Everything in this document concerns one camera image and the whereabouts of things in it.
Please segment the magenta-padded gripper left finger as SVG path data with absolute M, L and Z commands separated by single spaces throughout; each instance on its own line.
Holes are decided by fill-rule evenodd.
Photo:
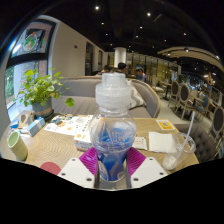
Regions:
M 99 173 L 95 149 L 90 148 L 79 158 L 71 158 L 58 176 L 84 188 L 96 188 L 99 185 Z

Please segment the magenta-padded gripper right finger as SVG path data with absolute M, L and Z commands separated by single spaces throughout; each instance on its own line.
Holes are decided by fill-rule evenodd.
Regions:
M 140 188 L 167 175 L 154 157 L 145 157 L 130 148 L 126 158 L 126 184 L 128 188 Z

